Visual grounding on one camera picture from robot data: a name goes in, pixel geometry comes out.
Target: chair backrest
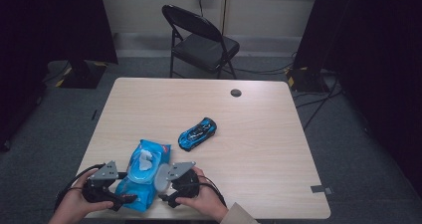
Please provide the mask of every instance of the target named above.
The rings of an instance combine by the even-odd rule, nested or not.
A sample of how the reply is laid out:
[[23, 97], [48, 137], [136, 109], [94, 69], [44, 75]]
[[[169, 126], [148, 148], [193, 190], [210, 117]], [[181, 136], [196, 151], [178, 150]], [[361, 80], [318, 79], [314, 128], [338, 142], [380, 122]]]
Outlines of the chair backrest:
[[215, 42], [223, 41], [220, 31], [207, 19], [195, 13], [173, 5], [164, 5], [162, 14], [176, 32], [175, 26]]

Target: white wipe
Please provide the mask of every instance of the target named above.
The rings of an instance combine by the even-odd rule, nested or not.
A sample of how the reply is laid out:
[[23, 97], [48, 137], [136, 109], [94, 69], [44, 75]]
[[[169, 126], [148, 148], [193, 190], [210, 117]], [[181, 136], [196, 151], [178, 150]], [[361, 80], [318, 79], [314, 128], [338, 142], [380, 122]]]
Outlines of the white wipe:
[[150, 151], [141, 150], [139, 158], [139, 170], [145, 171], [152, 167], [152, 154]]

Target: wooden table top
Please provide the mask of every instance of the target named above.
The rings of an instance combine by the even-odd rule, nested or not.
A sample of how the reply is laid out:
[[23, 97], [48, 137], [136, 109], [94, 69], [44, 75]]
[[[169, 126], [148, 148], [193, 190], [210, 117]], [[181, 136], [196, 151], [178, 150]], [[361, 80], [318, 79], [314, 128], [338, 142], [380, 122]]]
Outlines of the wooden table top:
[[[233, 97], [234, 89], [242, 94]], [[180, 133], [205, 116], [217, 123], [215, 135], [190, 152], [182, 150]], [[170, 162], [196, 161], [228, 207], [237, 202], [256, 219], [330, 215], [325, 194], [311, 190], [320, 180], [283, 82], [117, 79], [78, 172], [110, 160], [125, 171], [141, 139], [171, 144]], [[158, 197], [144, 213], [121, 208], [89, 217], [207, 219], [189, 207], [173, 209]]]

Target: wet wipes package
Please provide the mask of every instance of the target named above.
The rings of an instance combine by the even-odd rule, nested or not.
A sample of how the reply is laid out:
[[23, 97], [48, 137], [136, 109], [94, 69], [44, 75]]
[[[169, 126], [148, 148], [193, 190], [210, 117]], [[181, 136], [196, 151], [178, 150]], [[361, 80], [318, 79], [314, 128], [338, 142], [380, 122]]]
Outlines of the wet wipes package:
[[139, 146], [130, 157], [127, 177], [117, 186], [115, 194], [135, 194], [134, 202], [124, 204], [124, 207], [144, 212], [152, 204], [156, 190], [154, 177], [160, 164], [170, 160], [169, 144], [159, 144], [142, 139]]

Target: blue toy car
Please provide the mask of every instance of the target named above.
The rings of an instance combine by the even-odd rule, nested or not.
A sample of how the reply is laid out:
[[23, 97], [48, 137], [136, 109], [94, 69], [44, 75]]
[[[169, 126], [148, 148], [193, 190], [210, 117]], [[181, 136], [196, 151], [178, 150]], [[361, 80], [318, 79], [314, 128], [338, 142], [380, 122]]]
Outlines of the blue toy car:
[[209, 117], [204, 117], [201, 122], [180, 134], [179, 146], [185, 151], [190, 151], [214, 135], [216, 130], [217, 124], [215, 121]]

